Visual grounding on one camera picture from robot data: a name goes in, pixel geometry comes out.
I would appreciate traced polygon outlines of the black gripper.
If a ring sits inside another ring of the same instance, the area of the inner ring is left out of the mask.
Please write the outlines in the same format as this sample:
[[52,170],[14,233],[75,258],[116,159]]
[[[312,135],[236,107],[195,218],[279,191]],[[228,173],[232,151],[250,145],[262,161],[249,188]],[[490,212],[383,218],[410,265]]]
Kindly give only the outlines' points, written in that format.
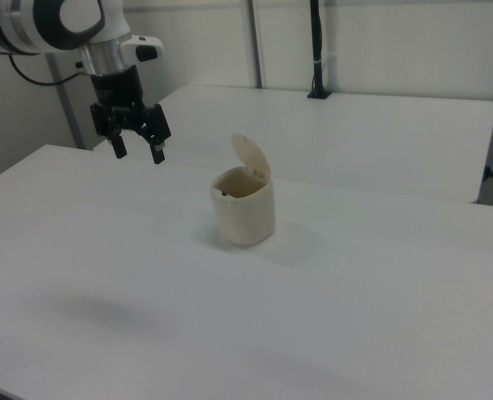
[[135,132],[148,143],[153,162],[162,163],[166,159],[163,148],[171,130],[160,104],[152,107],[143,104],[137,67],[110,75],[92,75],[91,80],[98,101],[90,106],[95,132],[110,142],[116,158],[124,158],[127,150],[121,137],[121,126],[110,107],[130,108]]

